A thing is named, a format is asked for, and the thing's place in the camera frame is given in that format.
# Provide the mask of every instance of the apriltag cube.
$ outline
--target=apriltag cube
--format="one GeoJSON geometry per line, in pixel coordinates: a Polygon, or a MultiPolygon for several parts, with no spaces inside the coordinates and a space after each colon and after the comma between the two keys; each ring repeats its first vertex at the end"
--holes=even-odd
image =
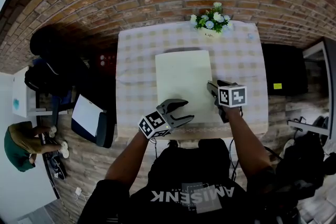
{"type": "Polygon", "coordinates": [[[246,86],[233,85],[218,87],[218,103],[229,108],[247,105],[246,86]]]}
{"type": "Polygon", "coordinates": [[[147,116],[142,116],[138,126],[147,139],[165,136],[171,130],[167,121],[157,110],[147,116]]]}

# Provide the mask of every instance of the yellow label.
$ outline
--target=yellow label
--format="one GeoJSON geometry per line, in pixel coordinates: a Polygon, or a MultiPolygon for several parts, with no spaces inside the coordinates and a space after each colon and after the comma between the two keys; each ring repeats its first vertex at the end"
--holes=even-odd
{"type": "Polygon", "coordinates": [[[281,83],[274,83],[273,84],[275,90],[280,90],[282,89],[282,84],[281,83]]]}

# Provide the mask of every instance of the table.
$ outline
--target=table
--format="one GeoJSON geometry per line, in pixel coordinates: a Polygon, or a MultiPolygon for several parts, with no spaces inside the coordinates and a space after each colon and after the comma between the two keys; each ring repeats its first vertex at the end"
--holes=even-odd
{"type": "MultiPolygon", "coordinates": [[[[244,119],[256,134],[268,130],[268,96],[264,57],[255,24],[232,21],[233,30],[218,39],[199,35],[190,22],[160,24],[119,33],[116,75],[118,137],[133,137],[141,115],[158,105],[155,55],[208,50],[213,79],[247,86],[244,119]]],[[[231,137],[229,124],[189,123],[162,139],[193,140],[231,137]]]]}
{"type": "Polygon", "coordinates": [[[303,57],[309,58],[310,56],[316,54],[317,52],[323,52],[327,78],[329,87],[329,120],[328,127],[316,127],[310,124],[300,123],[296,121],[288,121],[288,125],[296,128],[300,128],[304,131],[311,131],[314,133],[324,134],[331,140],[336,140],[336,128],[333,128],[333,122],[336,121],[336,114],[334,113],[334,108],[336,106],[336,98],[334,96],[335,83],[336,83],[336,41],[330,38],[324,38],[323,41],[318,42],[309,49],[303,51],[303,57]]]}
{"type": "MultiPolygon", "coordinates": [[[[25,67],[13,76],[13,113],[24,118],[52,115],[52,111],[47,111],[45,108],[36,108],[36,92],[25,83],[25,74],[28,69],[29,67],[25,67]],[[18,101],[18,106],[14,106],[14,100],[18,101]]],[[[68,111],[60,111],[59,114],[68,114],[68,111]]]]}

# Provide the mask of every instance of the flower pot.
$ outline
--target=flower pot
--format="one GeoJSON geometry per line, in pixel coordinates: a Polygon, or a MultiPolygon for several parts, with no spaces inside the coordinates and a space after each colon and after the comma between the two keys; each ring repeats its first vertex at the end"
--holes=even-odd
{"type": "Polygon", "coordinates": [[[222,32],[217,33],[215,30],[207,29],[205,27],[202,27],[198,29],[197,31],[200,35],[208,37],[208,38],[219,38],[222,36],[222,32]]]}

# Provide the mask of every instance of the person in green shirt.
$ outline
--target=person in green shirt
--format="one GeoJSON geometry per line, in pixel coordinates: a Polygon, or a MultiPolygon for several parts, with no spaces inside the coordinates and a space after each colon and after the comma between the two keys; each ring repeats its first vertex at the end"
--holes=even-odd
{"type": "Polygon", "coordinates": [[[12,124],[5,134],[5,153],[9,161],[21,172],[35,167],[37,154],[60,151],[64,158],[69,157],[68,144],[63,141],[61,145],[42,145],[38,134],[56,132],[56,127],[37,126],[33,128],[30,121],[12,124]]]}

